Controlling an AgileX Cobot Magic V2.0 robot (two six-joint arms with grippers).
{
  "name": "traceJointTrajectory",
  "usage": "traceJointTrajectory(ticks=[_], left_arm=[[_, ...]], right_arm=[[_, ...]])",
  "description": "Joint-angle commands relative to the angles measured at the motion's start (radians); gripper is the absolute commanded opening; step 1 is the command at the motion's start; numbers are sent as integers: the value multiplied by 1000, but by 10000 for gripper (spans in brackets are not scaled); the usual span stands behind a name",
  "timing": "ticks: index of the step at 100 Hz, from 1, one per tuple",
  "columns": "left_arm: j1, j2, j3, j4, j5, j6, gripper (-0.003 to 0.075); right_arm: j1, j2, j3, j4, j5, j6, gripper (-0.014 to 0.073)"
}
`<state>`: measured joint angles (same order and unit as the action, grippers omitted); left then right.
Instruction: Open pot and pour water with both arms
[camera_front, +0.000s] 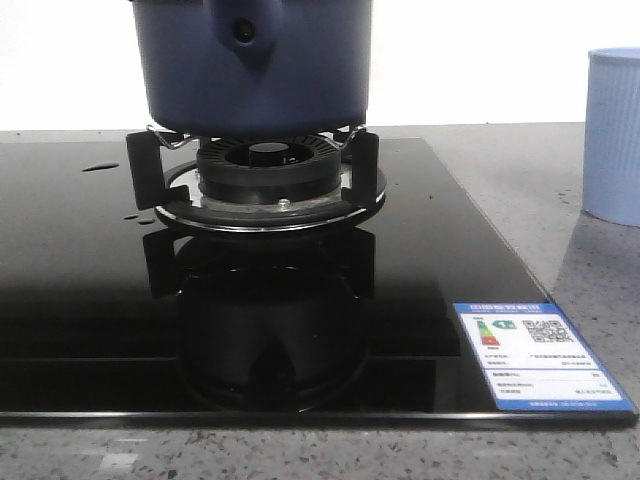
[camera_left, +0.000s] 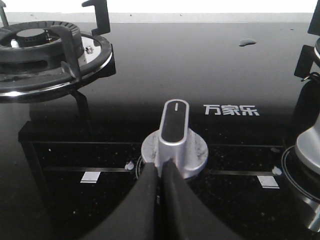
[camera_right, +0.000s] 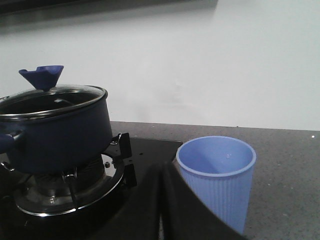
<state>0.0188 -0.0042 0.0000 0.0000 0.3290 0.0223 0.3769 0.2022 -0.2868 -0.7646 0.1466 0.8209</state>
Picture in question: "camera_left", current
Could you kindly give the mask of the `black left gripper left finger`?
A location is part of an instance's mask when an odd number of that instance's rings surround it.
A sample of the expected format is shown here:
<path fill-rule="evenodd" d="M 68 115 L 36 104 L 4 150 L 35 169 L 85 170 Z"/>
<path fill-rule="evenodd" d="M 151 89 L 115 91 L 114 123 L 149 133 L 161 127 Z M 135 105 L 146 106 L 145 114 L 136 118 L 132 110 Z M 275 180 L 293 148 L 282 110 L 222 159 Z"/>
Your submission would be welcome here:
<path fill-rule="evenodd" d="M 152 240 L 158 171 L 147 163 L 136 184 L 112 212 L 83 240 Z"/>

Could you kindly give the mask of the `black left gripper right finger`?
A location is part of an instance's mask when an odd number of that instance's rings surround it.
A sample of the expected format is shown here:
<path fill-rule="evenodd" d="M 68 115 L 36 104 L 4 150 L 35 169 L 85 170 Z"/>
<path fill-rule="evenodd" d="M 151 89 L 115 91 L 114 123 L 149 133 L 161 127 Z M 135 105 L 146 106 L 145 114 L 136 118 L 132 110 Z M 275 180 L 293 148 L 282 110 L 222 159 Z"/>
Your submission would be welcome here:
<path fill-rule="evenodd" d="M 175 163 L 170 159 L 162 168 L 165 213 L 172 240 L 235 240 L 237 234 L 200 201 Z"/>

